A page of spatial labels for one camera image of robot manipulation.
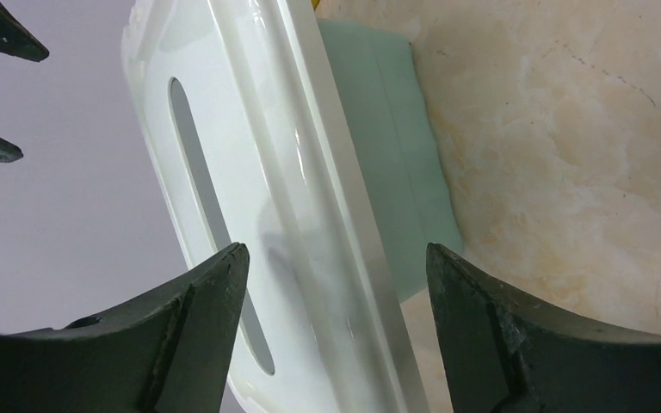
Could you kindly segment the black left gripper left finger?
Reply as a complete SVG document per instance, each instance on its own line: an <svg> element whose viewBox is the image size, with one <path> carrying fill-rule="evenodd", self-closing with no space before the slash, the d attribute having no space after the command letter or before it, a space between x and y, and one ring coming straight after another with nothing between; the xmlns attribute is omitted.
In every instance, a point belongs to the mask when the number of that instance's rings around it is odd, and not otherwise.
<svg viewBox="0 0 661 413"><path fill-rule="evenodd" d="M232 243L127 302L0 335L0 412L216 412L250 254Z"/></svg>

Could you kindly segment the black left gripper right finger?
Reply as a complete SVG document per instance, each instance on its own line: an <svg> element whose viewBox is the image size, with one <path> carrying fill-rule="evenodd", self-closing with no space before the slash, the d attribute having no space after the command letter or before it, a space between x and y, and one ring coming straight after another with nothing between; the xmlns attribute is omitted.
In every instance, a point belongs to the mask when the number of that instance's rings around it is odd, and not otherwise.
<svg viewBox="0 0 661 413"><path fill-rule="evenodd" d="M661 335L550 304L431 243L426 273L457 412L661 412Z"/></svg>

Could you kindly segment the white plastic tray lid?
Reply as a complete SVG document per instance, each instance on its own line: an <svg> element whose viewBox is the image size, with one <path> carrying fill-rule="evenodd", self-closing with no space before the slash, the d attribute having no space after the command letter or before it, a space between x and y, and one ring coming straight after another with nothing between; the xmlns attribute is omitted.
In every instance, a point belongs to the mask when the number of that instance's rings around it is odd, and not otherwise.
<svg viewBox="0 0 661 413"><path fill-rule="evenodd" d="M428 411L311 4L138 1L121 62L186 263L250 252L239 404Z"/></svg>

